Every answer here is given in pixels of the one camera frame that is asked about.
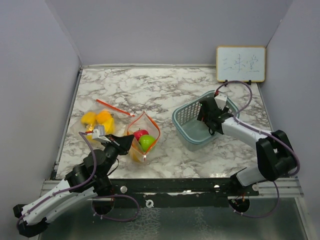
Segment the orange-yellow toy bell pepper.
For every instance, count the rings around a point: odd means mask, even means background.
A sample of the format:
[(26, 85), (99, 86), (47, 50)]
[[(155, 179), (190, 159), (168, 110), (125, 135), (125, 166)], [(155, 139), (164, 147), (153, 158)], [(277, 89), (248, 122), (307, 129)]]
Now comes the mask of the orange-yellow toy bell pepper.
[(131, 147), (129, 154), (131, 159), (136, 163), (144, 163), (146, 160), (145, 154), (135, 149), (134, 147)]

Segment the red toy fruit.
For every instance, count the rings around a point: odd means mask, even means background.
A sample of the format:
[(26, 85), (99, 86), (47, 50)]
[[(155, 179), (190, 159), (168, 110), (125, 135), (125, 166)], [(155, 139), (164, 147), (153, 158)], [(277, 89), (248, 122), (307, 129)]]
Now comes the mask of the red toy fruit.
[(135, 132), (133, 133), (133, 135), (134, 135), (134, 137), (136, 138), (137, 141), (139, 141), (139, 139), (140, 139), (142, 136), (148, 135), (148, 134), (149, 134), (149, 132), (148, 132), (147, 130), (145, 130), (145, 129), (139, 129), (139, 130), (137, 130), (137, 131), (135, 131)]

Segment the green toy apple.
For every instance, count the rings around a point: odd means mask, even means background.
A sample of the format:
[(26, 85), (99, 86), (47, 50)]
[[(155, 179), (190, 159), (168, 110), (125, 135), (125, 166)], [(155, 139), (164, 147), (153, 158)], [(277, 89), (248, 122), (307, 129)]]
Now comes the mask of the green toy apple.
[(156, 141), (156, 139), (152, 135), (143, 135), (139, 139), (139, 144), (144, 152), (146, 152), (149, 147)]

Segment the clear orange-zip bag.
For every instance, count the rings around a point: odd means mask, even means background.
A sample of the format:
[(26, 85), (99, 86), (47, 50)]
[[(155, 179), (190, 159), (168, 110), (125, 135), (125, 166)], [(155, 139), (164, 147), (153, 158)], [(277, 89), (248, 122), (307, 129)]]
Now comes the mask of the clear orange-zip bag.
[(125, 127), (124, 134), (134, 136), (129, 150), (131, 159), (143, 163), (155, 148), (161, 131), (158, 124), (144, 111)]
[(75, 123), (69, 128), (67, 142), (71, 147), (86, 148), (85, 140), (79, 135), (79, 132), (83, 132), (85, 139), (93, 148), (100, 148), (102, 146), (100, 142), (92, 139), (94, 128), (103, 126), (105, 135), (113, 134), (120, 137), (134, 116), (131, 112), (115, 107), (101, 99), (96, 99), (88, 110), (79, 114)]

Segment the yellow toy lemon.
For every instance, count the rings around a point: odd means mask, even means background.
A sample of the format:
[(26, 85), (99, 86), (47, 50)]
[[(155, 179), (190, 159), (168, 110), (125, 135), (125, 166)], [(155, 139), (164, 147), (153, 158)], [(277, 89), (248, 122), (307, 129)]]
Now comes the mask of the yellow toy lemon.
[(113, 134), (115, 132), (115, 120), (107, 110), (102, 110), (96, 115), (96, 122), (104, 126), (106, 134)]

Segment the yellow toy bell pepper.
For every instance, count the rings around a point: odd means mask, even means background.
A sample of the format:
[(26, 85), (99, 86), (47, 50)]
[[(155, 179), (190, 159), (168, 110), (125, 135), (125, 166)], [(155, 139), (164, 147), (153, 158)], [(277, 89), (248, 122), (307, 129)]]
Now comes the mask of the yellow toy bell pepper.
[(84, 126), (86, 126), (86, 125), (95, 125), (96, 124), (96, 116), (97, 116), (97, 114), (95, 112), (89, 111), (89, 112), (85, 113), (81, 117), (80, 122)]

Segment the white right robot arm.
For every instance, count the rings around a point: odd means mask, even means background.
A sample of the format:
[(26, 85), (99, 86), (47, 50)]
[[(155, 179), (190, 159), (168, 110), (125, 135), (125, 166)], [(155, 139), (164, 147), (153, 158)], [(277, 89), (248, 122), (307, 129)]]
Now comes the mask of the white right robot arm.
[(210, 134), (220, 133), (240, 140), (256, 150), (257, 164), (235, 173), (229, 189), (240, 196), (248, 186), (262, 181), (273, 182), (292, 170), (298, 171), (300, 163), (286, 133), (282, 130), (264, 131), (253, 127), (219, 108), (217, 97), (205, 97), (199, 101), (198, 121), (204, 122)]

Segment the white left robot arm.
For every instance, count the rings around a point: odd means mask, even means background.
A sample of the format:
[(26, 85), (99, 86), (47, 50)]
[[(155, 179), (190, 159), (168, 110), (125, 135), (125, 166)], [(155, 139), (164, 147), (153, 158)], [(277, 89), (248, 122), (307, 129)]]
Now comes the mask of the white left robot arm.
[(111, 168), (118, 156), (129, 153), (134, 138), (132, 134), (98, 137), (104, 149), (93, 149), (89, 145), (89, 154), (53, 189), (32, 203), (14, 206), (19, 234), (31, 238), (44, 232), (68, 208), (90, 198), (117, 197), (109, 179)]

